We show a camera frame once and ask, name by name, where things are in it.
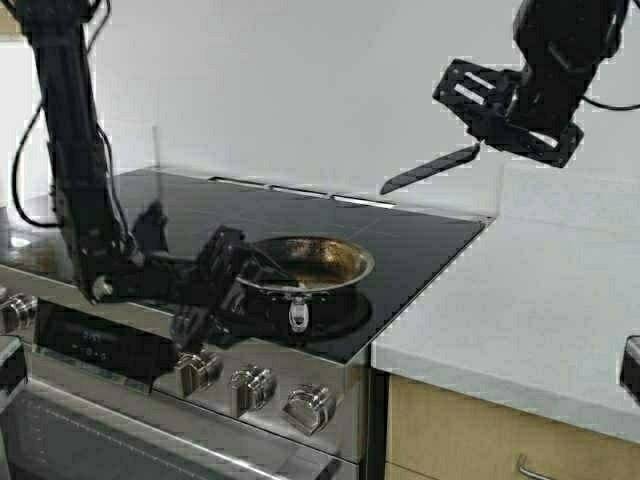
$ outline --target white countertop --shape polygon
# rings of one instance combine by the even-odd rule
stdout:
[[[373,365],[640,443],[618,384],[640,334],[640,185],[557,172],[505,172],[501,216],[378,337]]]

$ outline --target cabinet drawer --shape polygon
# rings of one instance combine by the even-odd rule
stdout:
[[[393,377],[387,460],[439,480],[640,479],[640,445]]]
[[[0,5],[0,40],[19,38],[20,27],[6,8]]]

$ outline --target drawer handle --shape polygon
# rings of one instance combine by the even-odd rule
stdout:
[[[520,458],[518,458],[518,471],[521,475],[530,478],[531,480],[553,480],[553,478],[551,477],[540,475],[539,473],[528,470],[525,466],[526,463],[527,457],[524,455],[520,455]]]

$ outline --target black cable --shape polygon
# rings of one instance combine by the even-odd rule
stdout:
[[[636,7],[638,7],[638,9],[640,9],[640,0],[633,0],[633,3],[635,4]],[[597,100],[587,97],[586,95],[582,97],[582,100],[587,102],[589,105],[592,105],[596,108],[600,108],[602,110],[609,110],[610,112],[633,112],[635,110],[640,110],[640,103],[636,103],[634,105],[623,105],[623,106],[609,105],[606,103],[598,102]]]
[[[0,0],[0,1],[5,6],[7,6],[7,8],[9,8],[8,0]],[[94,30],[94,32],[91,35],[91,38],[90,38],[89,43],[87,45],[87,55],[89,53],[91,53],[91,51],[93,50],[93,47],[95,45],[96,40],[98,39],[98,37],[102,33],[102,30],[106,26],[107,21],[109,20],[109,17],[111,16],[111,0],[104,0],[104,1],[106,1],[106,11],[105,11],[104,16],[102,17],[102,20],[100,20],[100,23],[98,24],[98,26],[96,27],[96,29]],[[97,10],[100,8],[100,5],[102,5],[102,2],[103,2],[103,0],[96,0],[96,2],[91,6],[92,18],[95,16]],[[35,127],[35,124],[38,121],[38,118],[40,117],[40,114],[42,113],[42,109],[43,109],[43,106],[44,106],[44,101],[45,101],[45,98],[43,96],[43,98],[38,103],[38,106],[37,106],[35,112],[31,116],[31,119],[29,120],[29,125],[27,126],[27,128],[24,131],[24,133],[22,134],[22,138],[20,139],[20,143],[18,145],[18,149],[16,150],[15,156],[13,158],[13,164],[11,166],[11,196],[12,196],[12,199],[13,199],[13,204],[15,206],[16,212],[18,213],[20,218],[23,221],[25,221],[26,223],[28,223],[29,225],[31,225],[33,227],[36,227],[36,228],[60,228],[62,226],[60,223],[39,222],[37,220],[32,219],[25,212],[25,210],[24,210],[24,208],[22,206],[22,202],[20,200],[20,195],[18,193],[18,176],[19,176],[18,174],[19,174],[19,171],[20,171],[20,160],[22,158],[22,152],[24,151],[24,147],[25,147],[29,137],[31,136],[31,132],[33,131],[33,128]],[[102,128],[100,128],[99,125],[98,125],[98,129],[99,129],[99,132],[102,132],[102,134],[104,134],[104,131],[102,131]],[[106,134],[103,135],[103,138],[106,139],[106,142],[107,142],[107,145],[108,145],[107,148],[111,152],[111,144],[108,143],[108,138],[107,138]]]

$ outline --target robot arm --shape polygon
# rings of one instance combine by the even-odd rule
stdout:
[[[514,22],[524,68],[495,71],[457,59],[433,98],[479,142],[562,168],[583,138],[573,114],[600,63],[618,51],[628,9],[629,0],[525,0]],[[418,167],[381,193],[468,163],[478,152],[479,145]]]
[[[83,29],[102,0],[0,1],[33,48],[49,131],[54,212],[75,283],[89,301],[150,299],[203,307],[213,315],[246,267],[274,278],[286,275],[250,248],[242,232],[225,227],[194,260],[172,258],[157,203],[130,232],[110,187]],[[196,344],[191,340],[204,335],[207,323],[204,316],[180,343]]]

